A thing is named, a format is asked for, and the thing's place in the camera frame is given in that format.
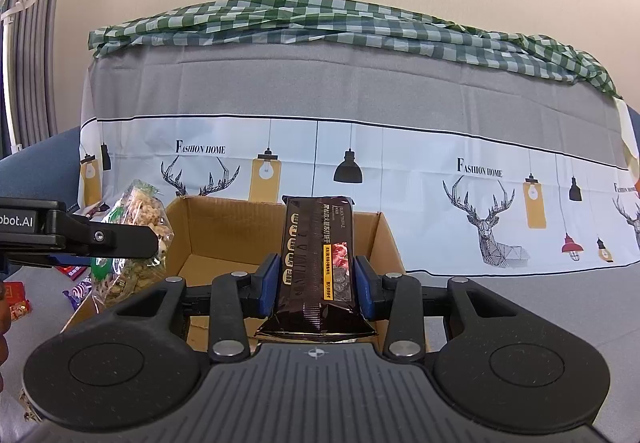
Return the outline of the person's left hand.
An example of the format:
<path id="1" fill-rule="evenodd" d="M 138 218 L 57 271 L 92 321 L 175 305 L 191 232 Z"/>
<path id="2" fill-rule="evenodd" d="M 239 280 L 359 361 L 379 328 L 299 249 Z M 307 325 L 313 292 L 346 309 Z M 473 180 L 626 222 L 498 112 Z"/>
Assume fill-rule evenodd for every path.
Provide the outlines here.
<path id="1" fill-rule="evenodd" d="M 0 283 L 0 364 L 3 364 L 9 356 L 6 333 L 10 327 L 11 312 L 9 303 L 6 302 L 6 289 L 4 289 L 4 284 Z"/>

